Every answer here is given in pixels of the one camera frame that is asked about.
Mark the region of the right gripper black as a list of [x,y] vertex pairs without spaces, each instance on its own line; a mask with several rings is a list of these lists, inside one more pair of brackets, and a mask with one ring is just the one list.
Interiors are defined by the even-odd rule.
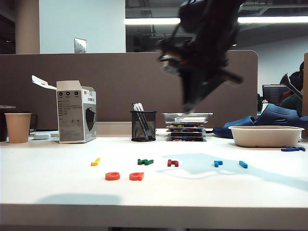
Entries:
[[[225,53],[209,56],[198,51],[195,43],[188,40],[178,46],[170,40],[160,40],[158,48],[162,69],[181,77],[185,113],[195,111],[198,104],[216,88],[215,80],[219,77],[235,84],[243,81],[241,76],[226,69],[228,58]],[[193,79],[192,74],[201,76]]]

